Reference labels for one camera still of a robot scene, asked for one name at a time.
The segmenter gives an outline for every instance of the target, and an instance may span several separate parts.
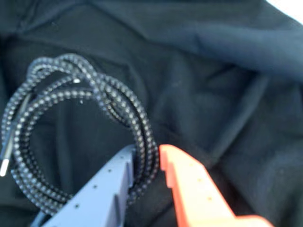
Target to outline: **cable tip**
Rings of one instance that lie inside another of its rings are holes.
[[[9,166],[9,159],[1,160],[0,176],[5,176]]]

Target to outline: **black cloth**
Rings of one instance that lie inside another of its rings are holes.
[[[201,161],[236,214],[303,226],[302,25],[262,0],[2,0],[0,114],[32,60],[66,52],[128,85],[157,142]],[[42,117],[31,147],[47,179],[76,192],[130,143],[95,103],[74,100]],[[37,212],[10,175],[0,179],[2,227]],[[163,173],[126,226],[176,226]]]

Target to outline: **white background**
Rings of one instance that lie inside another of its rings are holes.
[[[303,0],[267,0],[267,2],[303,24]]]

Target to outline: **plastic tool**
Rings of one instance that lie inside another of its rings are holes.
[[[133,150],[119,151],[43,227],[122,227],[134,181]]]
[[[236,217],[206,168],[177,147],[160,146],[160,166],[172,189],[178,227],[272,227],[256,215]]]

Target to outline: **coiled cable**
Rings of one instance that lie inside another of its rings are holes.
[[[33,99],[36,86],[59,71],[66,76],[46,87]],[[72,87],[74,81],[86,81],[89,87]],[[129,190],[128,205],[133,204],[155,178],[159,168],[158,147],[147,114],[137,96],[125,84],[98,73],[83,57],[64,54],[57,58],[41,57],[27,70],[26,81],[9,100],[2,119],[2,159],[13,154],[11,173],[22,192],[41,209],[54,215],[72,195],[49,184],[33,153],[30,136],[37,120],[50,107],[67,99],[93,99],[112,120],[130,129],[136,147],[135,183]],[[7,168],[8,162],[1,167]]]

